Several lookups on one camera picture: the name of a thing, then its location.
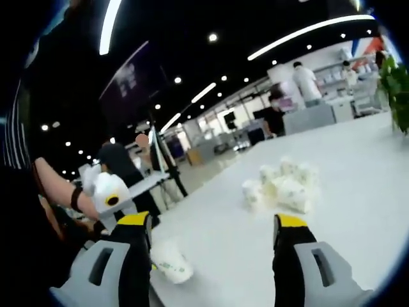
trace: white table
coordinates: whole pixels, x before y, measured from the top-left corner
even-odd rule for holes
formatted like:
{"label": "white table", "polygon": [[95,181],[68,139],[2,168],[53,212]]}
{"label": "white table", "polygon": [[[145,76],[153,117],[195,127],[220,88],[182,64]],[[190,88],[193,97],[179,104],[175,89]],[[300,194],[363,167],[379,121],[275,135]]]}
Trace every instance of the white table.
{"label": "white table", "polygon": [[141,195],[143,192],[149,191],[161,181],[168,179],[169,176],[169,173],[162,173],[160,171],[152,172],[152,174],[145,177],[142,181],[129,188],[132,198]]}
{"label": "white table", "polygon": [[250,214],[241,185],[283,155],[315,164],[322,201],[303,218],[317,240],[350,263],[364,288],[379,287],[409,234],[409,142],[392,135],[390,114],[257,144],[238,162],[162,215],[154,242],[176,237],[194,277],[172,285],[158,271],[151,284],[166,307],[274,305],[273,215]]}

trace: floor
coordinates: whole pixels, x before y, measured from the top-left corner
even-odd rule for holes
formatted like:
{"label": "floor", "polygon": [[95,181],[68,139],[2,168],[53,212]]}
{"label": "floor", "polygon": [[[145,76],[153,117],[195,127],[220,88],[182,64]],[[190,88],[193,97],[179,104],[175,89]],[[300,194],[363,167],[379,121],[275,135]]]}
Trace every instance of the floor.
{"label": "floor", "polygon": [[[179,162],[178,167],[180,171],[180,179],[188,194],[191,194],[200,187],[204,186],[214,176],[218,175],[228,166],[238,161],[246,151],[239,153],[229,150],[216,156],[214,160],[201,166],[191,166],[187,161]],[[174,182],[168,182],[166,184],[166,189],[175,194],[173,198],[176,198],[176,201],[183,198]],[[176,203],[169,197],[169,195],[167,195],[167,193],[164,192],[163,188],[161,187],[152,189],[151,194],[161,212],[171,209],[176,205]]]}

